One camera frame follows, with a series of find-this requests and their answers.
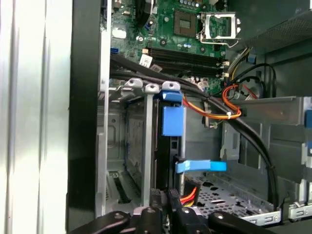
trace cable bundle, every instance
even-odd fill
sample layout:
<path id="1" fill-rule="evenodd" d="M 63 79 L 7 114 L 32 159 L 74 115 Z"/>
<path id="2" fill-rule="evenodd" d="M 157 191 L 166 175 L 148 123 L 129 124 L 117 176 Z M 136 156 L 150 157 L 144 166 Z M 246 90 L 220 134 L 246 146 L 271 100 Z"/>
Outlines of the cable bundle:
<path id="1" fill-rule="evenodd" d="M 136 77 L 136 78 L 141 78 L 145 82 L 152 82 L 152 83 L 156 83 L 160 85 L 165 80 L 177 81 L 180 83 L 181 90 L 183 93 L 200 98 L 203 101 L 207 102 L 212 107 L 216 108 L 221 113 L 220 115 L 219 114 L 212 115 L 212 114 L 205 113 L 200 108 L 188 102 L 185 96 L 183 98 L 183 103 L 185 105 L 197 111 L 201 115 L 211 117 L 211 118 L 223 119 L 227 121 L 236 131 L 241 133 L 241 135 L 245 137 L 245 139 L 256 148 L 256 150 L 259 152 L 264 163 L 267 166 L 267 173 L 268 173 L 268 180 L 269 180 L 269 202 L 273 204 L 274 210 L 277 209 L 278 207 L 277 176 L 276 176 L 275 168 L 272 165 L 271 159 L 269 157 L 269 151 L 266 148 L 263 140 L 258 135 L 258 133 L 254 129 L 252 129 L 249 125 L 247 125 L 241 118 L 239 118 L 239 116 L 241 115 L 239 108 L 231 104 L 230 101 L 227 99 L 227 93 L 229 92 L 229 90 L 233 88 L 237 88 L 238 85 L 235 84 L 232 86 L 228 86 L 223 90 L 222 98 L 226 104 L 225 106 L 217 98 L 205 92 L 202 92 L 201 90 L 199 90 L 199 88 L 195 84 L 192 84 L 186 80 L 176 78 L 176 77 L 169 77 L 165 74 L 154 72 L 146 67 L 138 65 L 135 62 L 127 60 L 119 55 L 111 55 L 111 61 L 115 64 L 118 64 L 119 66 L 122 66 L 129 70 L 140 73 L 139 74 L 139 73 L 134 73 L 134 72 L 112 71 L 111 78 L 129 80 L 132 77 Z"/>

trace screw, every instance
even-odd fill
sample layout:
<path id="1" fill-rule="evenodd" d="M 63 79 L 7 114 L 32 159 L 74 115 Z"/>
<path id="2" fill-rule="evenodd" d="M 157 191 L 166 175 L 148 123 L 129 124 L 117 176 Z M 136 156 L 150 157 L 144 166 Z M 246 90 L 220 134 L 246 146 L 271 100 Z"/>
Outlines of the screw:
<path id="1" fill-rule="evenodd" d="M 115 219 L 121 219 L 121 218 L 123 218 L 123 216 L 121 214 L 119 214 L 119 213 L 115 214 Z"/>
<path id="2" fill-rule="evenodd" d="M 186 208 L 183 208 L 182 211 L 183 211 L 184 213 L 187 213 L 187 214 L 190 212 L 190 211 L 189 211 L 188 209 L 186 209 Z"/>
<path id="3" fill-rule="evenodd" d="M 214 215 L 215 215 L 215 217 L 217 217 L 219 219 L 223 219 L 223 215 L 220 213 L 215 213 Z"/>

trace blue plastic latch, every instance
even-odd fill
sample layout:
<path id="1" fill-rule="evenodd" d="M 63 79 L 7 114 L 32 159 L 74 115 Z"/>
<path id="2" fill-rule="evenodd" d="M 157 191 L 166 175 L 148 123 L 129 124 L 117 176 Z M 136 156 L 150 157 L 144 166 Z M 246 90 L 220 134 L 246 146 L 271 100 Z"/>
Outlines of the blue plastic latch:
<path id="1" fill-rule="evenodd" d="M 210 160 L 186 160 L 182 163 L 175 164 L 175 172 L 183 173 L 187 171 L 226 171 L 226 162 L 210 161 Z"/>
<path id="2" fill-rule="evenodd" d="M 161 91 L 159 95 L 163 101 L 182 103 L 183 96 L 181 92 Z"/>
<path id="3" fill-rule="evenodd" d="M 115 55 L 115 54 L 118 54 L 118 53 L 119 53 L 119 49 L 118 48 L 115 48 L 115 47 L 111 48 L 111 54 L 112 55 Z"/>
<path id="4" fill-rule="evenodd" d="M 183 107 L 165 106 L 162 117 L 162 135 L 181 137 L 183 133 Z"/>
<path id="5" fill-rule="evenodd" d="M 306 128 L 312 129 L 312 110 L 306 111 Z"/>

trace metal bracket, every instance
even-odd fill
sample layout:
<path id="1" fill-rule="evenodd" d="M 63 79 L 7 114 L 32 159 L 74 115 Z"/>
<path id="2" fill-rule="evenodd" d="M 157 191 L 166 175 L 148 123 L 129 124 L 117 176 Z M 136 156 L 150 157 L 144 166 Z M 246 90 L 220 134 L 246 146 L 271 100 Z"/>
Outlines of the metal bracket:
<path id="1" fill-rule="evenodd" d="M 160 92 L 160 87 L 158 84 L 147 84 L 144 89 L 146 94 L 158 94 Z"/>
<path id="2" fill-rule="evenodd" d="M 174 91 L 179 92 L 181 85 L 175 81 L 165 81 L 161 86 L 162 91 Z"/>
<path id="3" fill-rule="evenodd" d="M 143 81 L 139 78 L 131 78 L 125 83 L 124 87 L 141 89 L 143 88 Z"/>
<path id="4" fill-rule="evenodd" d="M 291 220 L 310 217 L 312 216 L 312 205 L 300 206 L 300 204 L 293 204 L 289 207 L 288 213 Z"/>
<path id="5" fill-rule="evenodd" d="M 274 211 L 274 212 L 265 213 L 265 214 L 257 214 L 253 216 L 243 217 L 241 219 L 244 219 L 257 226 L 265 226 L 265 225 L 279 223 L 281 221 L 281 217 L 282 215 L 280 211 Z"/>
<path id="6" fill-rule="evenodd" d="M 239 159 L 240 134 L 228 123 L 223 122 L 222 146 L 220 158 L 222 160 Z"/>
<path id="7" fill-rule="evenodd" d="M 203 30 L 197 36 L 200 42 L 203 44 L 217 44 L 217 45 L 227 45 L 229 48 L 238 44 L 239 39 L 236 38 L 237 34 L 240 32 L 241 28 L 238 25 L 241 24 L 240 20 L 236 18 L 235 12 L 215 12 L 215 13 L 201 13 L 200 19 L 204 25 Z M 211 36 L 210 23 L 211 17 L 220 18 L 231 18 L 231 35 L 216 37 Z M 214 42 L 214 40 L 236 40 L 233 45 L 229 45 L 227 42 Z"/>

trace side panel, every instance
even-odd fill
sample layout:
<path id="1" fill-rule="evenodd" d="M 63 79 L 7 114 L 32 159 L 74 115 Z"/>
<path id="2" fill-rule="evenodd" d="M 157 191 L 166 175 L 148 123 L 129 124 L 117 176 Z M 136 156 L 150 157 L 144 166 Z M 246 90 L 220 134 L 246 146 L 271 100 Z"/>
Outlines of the side panel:
<path id="1" fill-rule="evenodd" d="M 72 2 L 0 9 L 0 233 L 65 233 Z"/>

